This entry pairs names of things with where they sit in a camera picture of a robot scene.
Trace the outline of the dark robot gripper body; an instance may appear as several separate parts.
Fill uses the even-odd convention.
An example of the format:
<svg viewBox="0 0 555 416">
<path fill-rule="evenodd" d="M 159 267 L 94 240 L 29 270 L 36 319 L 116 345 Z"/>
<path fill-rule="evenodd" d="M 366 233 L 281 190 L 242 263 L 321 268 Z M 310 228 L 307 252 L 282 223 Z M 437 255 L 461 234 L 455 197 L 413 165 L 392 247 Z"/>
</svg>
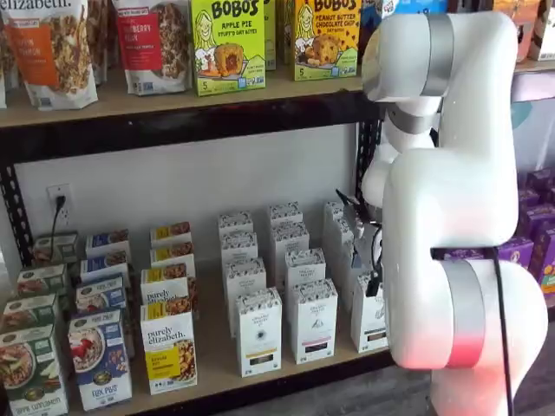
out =
<svg viewBox="0 0 555 416">
<path fill-rule="evenodd" d="M 354 237 L 373 237 L 382 227 L 375 210 L 356 198 L 347 198 L 346 221 Z"/>
</svg>

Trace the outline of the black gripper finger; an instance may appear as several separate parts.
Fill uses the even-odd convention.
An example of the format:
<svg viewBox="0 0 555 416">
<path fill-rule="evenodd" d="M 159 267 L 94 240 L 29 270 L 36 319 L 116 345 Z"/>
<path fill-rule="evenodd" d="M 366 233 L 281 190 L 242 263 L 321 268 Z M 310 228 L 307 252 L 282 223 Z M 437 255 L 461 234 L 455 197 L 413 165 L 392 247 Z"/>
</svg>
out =
<svg viewBox="0 0 555 416">
<path fill-rule="evenodd" d="M 370 280 L 366 288 L 366 297 L 376 296 L 382 284 L 382 227 L 375 228 L 370 244 Z"/>
</svg>

